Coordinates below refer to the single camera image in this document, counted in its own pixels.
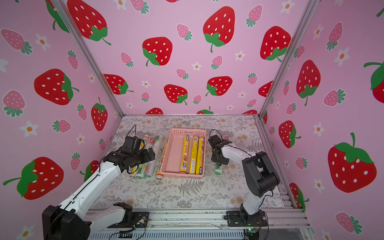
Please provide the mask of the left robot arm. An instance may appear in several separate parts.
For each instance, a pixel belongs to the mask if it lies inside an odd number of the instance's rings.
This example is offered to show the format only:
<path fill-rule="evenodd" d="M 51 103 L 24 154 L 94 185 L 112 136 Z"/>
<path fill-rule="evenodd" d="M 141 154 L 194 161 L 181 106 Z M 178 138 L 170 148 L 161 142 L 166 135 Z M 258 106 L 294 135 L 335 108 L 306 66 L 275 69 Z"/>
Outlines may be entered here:
<path fill-rule="evenodd" d="M 135 218 L 133 208 L 115 203 L 111 208 L 87 217 L 91 205 L 103 190 L 124 171 L 156 159 L 152 148 L 142 148 L 144 140 L 126 137 L 124 144 L 101 159 L 96 172 L 58 206 L 48 206 L 42 214 L 45 240 L 87 240 L 91 235 L 112 227 L 143 226 L 147 216 Z"/>

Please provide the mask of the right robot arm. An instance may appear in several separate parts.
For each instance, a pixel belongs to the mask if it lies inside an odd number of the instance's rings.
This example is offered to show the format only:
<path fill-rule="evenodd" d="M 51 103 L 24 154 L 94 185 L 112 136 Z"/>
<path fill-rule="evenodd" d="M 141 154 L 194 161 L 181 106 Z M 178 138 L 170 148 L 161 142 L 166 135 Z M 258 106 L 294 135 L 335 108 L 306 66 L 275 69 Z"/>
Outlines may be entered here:
<path fill-rule="evenodd" d="M 212 148 L 212 162 L 217 167 L 228 165 L 232 160 L 243 166 L 249 193 L 240 206 L 238 217 L 228 217 L 229 220 L 239 219 L 245 226 L 263 224 L 267 215 L 261 210 L 266 197 L 273 196 L 273 190 L 280 184 L 279 176 L 265 152 L 247 152 L 233 145 L 231 141 L 214 135 L 209 137 Z"/>

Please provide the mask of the pink plastic basket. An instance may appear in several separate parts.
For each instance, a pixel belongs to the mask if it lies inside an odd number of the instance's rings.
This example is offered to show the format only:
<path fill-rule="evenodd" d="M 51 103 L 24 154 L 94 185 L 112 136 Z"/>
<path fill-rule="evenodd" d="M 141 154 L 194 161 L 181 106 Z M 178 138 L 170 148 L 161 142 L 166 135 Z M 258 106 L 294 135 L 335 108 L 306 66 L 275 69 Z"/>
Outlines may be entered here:
<path fill-rule="evenodd" d="M 161 175 L 201 180 L 205 172 L 207 131 L 173 128 L 162 160 Z"/>

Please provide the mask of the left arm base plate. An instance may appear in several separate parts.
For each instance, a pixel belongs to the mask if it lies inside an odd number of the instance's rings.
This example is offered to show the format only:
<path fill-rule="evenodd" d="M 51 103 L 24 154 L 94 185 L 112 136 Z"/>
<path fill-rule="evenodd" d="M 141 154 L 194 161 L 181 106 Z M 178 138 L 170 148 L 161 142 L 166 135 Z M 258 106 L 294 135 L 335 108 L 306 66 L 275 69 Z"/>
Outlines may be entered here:
<path fill-rule="evenodd" d="M 132 212 L 127 217 L 124 217 L 120 223 L 109 226 L 112 228 L 146 228 L 149 220 L 149 212 Z"/>

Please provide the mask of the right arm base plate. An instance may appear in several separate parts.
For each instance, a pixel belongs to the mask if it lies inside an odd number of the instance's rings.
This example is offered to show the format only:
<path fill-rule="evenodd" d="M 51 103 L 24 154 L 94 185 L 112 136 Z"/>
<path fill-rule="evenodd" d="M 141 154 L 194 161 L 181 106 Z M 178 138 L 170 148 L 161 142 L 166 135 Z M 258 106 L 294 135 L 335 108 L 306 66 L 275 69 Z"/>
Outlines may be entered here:
<path fill-rule="evenodd" d="M 267 215 L 264 211 L 259 211 L 254 215 L 248 215 L 247 212 L 227 211 L 223 217 L 229 227 L 267 227 Z"/>

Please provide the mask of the aluminium rail frame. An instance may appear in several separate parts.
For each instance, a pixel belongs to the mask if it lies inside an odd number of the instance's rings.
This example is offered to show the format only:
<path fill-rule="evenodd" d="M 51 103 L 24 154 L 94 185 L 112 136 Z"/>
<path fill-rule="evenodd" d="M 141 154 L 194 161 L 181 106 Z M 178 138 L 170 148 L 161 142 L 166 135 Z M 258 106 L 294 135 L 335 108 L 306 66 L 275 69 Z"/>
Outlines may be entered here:
<path fill-rule="evenodd" d="M 147 230 L 157 229 L 310 229 L 309 221 L 301 209 L 266 208 L 267 227 L 229 227 L 224 216 L 227 211 L 240 209 L 133 209 L 132 207 L 112 206 L 108 209 L 89 211 L 68 209 L 68 212 L 79 216 L 81 220 L 91 223 L 91 234 L 120 223 L 132 212 L 149 212 Z"/>

